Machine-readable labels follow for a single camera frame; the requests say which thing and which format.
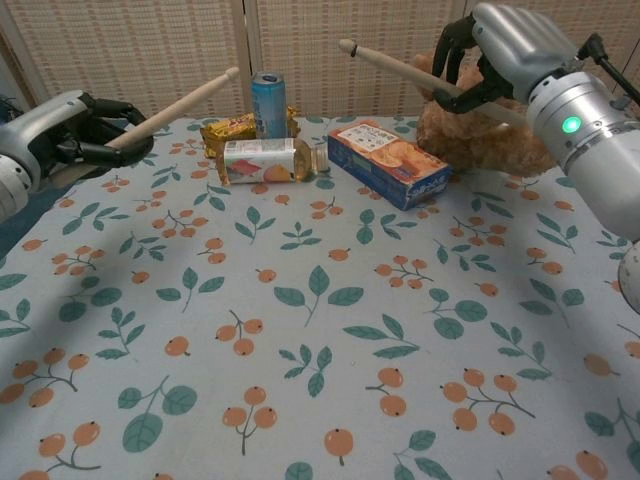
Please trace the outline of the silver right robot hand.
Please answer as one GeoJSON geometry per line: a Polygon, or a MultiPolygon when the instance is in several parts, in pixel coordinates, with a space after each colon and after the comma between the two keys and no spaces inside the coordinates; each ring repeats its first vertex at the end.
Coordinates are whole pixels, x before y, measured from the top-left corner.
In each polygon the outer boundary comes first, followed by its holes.
{"type": "Polygon", "coordinates": [[[453,95],[433,92],[444,110],[463,114],[501,97],[524,105],[544,79],[562,71],[575,57],[577,46],[548,17],[529,10],[481,2],[471,13],[448,24],[436,46],[432,74],[458,80],[468,49],[481,50],[478,69],[482,80],[453,95]]]}

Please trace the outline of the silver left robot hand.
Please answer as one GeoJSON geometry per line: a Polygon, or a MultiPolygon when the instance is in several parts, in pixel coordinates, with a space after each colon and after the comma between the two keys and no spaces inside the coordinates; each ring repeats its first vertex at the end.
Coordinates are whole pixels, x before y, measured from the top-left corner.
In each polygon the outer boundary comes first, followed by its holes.
{"type": "Polygon", "coordinates": [[[13,170],[27,174],[34,189],[55,168],[76,161],[95,168],[83,179],[99,177],[140,162],[154,145],[148,136],[130,146],[109,147],[108,142],[125,133],[114,119],[137,126],[145,116],[127,102],[68,91],[2,125],[1,155],[17,163],[13,170]]]}

